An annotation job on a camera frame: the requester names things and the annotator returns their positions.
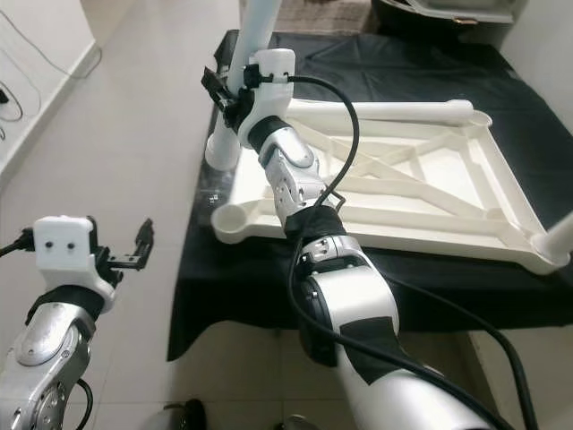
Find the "black cloth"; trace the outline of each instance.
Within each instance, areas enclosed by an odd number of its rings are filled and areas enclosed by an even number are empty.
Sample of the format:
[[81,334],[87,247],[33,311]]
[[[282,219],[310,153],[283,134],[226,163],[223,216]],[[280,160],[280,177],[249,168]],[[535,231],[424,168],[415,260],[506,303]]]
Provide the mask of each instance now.
[[[236,35],[230,31],[222,41],[219,67],[230,63]],[[573,138],[493,47],[286,33],[275,34],[270,46],[292,48],[297,73],[327,79],[354,101],[471,100],[493,118],[493,136],[543,225],[550,227],[573,209]],[[336,100],[301,84],[295,96]],[[212,232],[210,214],[226,201],[232,183],[232,172],[219,173],[203,163],[175,291],[169,359],[181,356],[218,321],[295,327],[286,294],[291,246],[262,237],[224,245]],[[573,323],[571,265],[540,277],[507,262],[383,249],[366,253],[392,278],[449,298],[497,327]],[[474,328],[425,297],[392,290],[402,330]]]

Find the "white tube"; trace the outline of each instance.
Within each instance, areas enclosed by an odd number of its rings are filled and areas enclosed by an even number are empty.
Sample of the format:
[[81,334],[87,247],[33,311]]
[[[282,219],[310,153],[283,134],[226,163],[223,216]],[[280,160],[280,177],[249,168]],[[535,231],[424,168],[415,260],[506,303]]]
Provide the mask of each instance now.
[[531,242],[537,252],[557,267],[569,264],[573,251],[573,212],[549,229],[535,235]]
[[[353,103],[362,119],[386,121],[417,121],[464,123],[474,116],[474,106],[468,100],[450,100],[443,103],[368,102]],[[342,103],[293,99],[288,116],[347,115]]]
[[[243,68],[249,64],[249,57],[269,45],[280,3],[281,0],[248,2],[227,77],[227,87],[233,94],[237,95],[243,86]],[[235,133],[225,127],[224,119],[219,113],[215,130],[207,140],[205,159],[217,170],[230,170],[238,161],[240,149]]]

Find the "wall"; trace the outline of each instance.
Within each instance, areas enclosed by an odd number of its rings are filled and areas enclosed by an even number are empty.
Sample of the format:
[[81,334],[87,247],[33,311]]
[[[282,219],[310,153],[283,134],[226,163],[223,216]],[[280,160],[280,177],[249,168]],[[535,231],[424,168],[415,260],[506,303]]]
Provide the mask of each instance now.
[[[500,52],[573,132],[573,2],[530,0],[500,37]],[[543,430],[573,428],[573,328],[510,331],[526,367]],[[523,428],[507,360],[485,335],[473,340],[502,415]]]
[[[94,38],[79,0],[0,0],[0,10],[69,73],[93,47]],[[20,100],[25,114],[16,123],[0,120],[6,134],[6,140],[0,141],[1,172],[68,78],[49,65],[0,16],[0,81]],[[14,118],[16,113],[15,106],[0,107],[0,116]]]

